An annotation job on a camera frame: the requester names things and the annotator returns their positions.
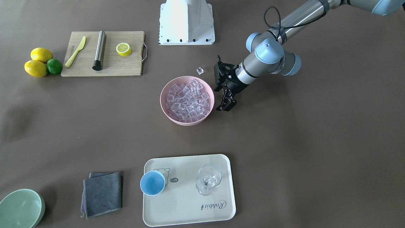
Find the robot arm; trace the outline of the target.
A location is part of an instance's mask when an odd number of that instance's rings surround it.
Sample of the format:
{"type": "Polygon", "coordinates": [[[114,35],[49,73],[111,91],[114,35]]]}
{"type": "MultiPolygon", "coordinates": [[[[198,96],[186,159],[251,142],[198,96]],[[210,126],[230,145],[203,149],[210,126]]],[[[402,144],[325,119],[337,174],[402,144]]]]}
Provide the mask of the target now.
{"type": "Polygon", "coordinates": [[[263,73],[294,75],[302,65],[301,58],[285,51],[282,45],[307,25],[324,17],[330,9],[350,5],[385,16],[404,6],[403,0],[309,0],[263,33],[252,33],[246,41],[249,55],[240,64],[228,64],[217,58],[214,66],[215,92],[223,91],[217,111],[230,111],[235,95],[242,92],[263,73]]]}

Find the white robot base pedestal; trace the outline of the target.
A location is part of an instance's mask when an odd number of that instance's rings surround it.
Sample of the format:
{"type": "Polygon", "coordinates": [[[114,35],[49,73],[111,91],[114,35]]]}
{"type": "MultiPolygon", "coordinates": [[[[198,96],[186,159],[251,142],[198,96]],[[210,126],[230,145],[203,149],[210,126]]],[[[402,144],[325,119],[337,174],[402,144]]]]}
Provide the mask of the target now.
{"type": "Polygon", "coordinates": [[[213,7],[205,0],[167,0],[160,5],[159,45],[213,45],[213,7]]]}

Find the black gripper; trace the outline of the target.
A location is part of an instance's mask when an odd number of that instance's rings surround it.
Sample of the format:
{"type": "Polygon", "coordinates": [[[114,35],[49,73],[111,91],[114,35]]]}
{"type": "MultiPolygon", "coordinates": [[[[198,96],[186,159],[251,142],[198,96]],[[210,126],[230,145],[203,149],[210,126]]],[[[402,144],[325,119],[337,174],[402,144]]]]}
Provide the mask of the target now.
{"type": "Polygon", "coordinates": [[[217,55],[217,63],[214,65],[214,77],[216,87],[215,92],[223,91],[221,104],[216,108],[217,111],[230,111],[237,101],[234,95],[243,91],[251,84],[251,75],[246,72],[244,63],[233,65],[223,63],[217,55]]]}

